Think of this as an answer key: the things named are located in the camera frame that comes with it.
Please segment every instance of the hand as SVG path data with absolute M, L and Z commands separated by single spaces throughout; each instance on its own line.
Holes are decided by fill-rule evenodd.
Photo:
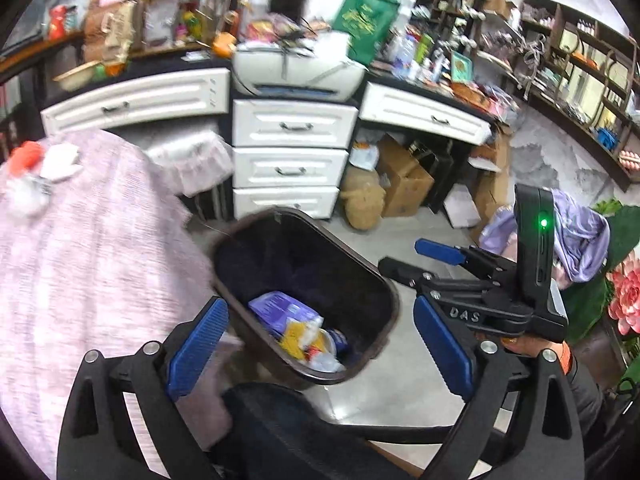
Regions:
M 523 335 L 514 338 L 503 337 L 500 338 L 500 341 L 507 350 L 511 350 L 516 354 L 537 357 L 545 348 L 549 348 L 556 353 L 558 359 L 562 357 L 562 343 L 552 343 L 551 341 L 532 335 Z

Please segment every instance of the purple package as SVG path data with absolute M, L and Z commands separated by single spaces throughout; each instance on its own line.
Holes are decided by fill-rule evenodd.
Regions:
M 272 335 L 280 338 L 287 327 L 287 319 L 311 321 L 320 315 L 304 303 L 288 296 L 284 292 L 267 292 L 249 302 L 264 327 Z

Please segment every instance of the white drawer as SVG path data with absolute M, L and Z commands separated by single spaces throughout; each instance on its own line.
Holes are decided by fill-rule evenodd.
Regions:
M 367 83 L 360 118 L 423 130 L 478 146 L 491 133 L 489 123 L 472 114 L 427 97 L 376 83 Z
M 238 219 L 260 209 L 279 205 L 294 207 L 312 218 L 329 218 L 338 191 L 333 186 L 234 189 L 234 212 Z
M 176 117 L 228 112 L 229 70 L 141 77 L 80 94 L 41 112 L 48 136 Z
M 234 148 L 234 187 L 338 186 L 346 150 Z
M 317 102 L 234 101 L 234 146 L 346 148 L 358 109 Z

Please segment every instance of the green tote bag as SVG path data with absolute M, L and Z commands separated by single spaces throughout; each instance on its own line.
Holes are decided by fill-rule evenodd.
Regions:
M 344 0 L 334 30 L 351 35 L 349 58 L 368 65 L 398 14 L 398 0 Z

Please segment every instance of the blue gripper pad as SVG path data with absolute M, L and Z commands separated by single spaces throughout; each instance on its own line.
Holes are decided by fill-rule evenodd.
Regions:
M 173 402 L 191 393 L 228 323 L 226 301 L 218 298 L 169 364 L 166 392 Z
M 465 255 L 455 247 L 432 242 L 426 238 L 418 238 L 415 241 L 414 247 L 415 252 L 418 254 L 433 258 L 434 260 L 439 260 L 449 265 L 460 265 L 466 260 Z
M 473 364 L 424 296 L 415 300 L 414 323 L 449 391 L 468 402 L 474 392 Z

